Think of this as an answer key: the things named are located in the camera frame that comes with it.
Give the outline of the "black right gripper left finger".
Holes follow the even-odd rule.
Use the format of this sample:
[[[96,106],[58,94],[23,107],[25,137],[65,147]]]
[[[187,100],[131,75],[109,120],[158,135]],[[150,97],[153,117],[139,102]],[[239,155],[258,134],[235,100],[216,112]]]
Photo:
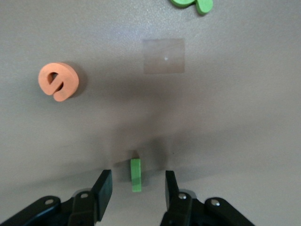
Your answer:
[[[69,226],[95,226],[101,222],[112,195],[112,171],[103,170],[91,189],[73,197]]]

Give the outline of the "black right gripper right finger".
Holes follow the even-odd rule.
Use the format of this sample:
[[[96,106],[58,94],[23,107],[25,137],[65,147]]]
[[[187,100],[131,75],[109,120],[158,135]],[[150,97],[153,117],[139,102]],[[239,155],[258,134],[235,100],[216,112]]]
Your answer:
[[[198,210],[199,201],[186,192],[179,190],[175,173],[165,172],[165,191],[167,211],[163,215],[162,226],[201,226]]]

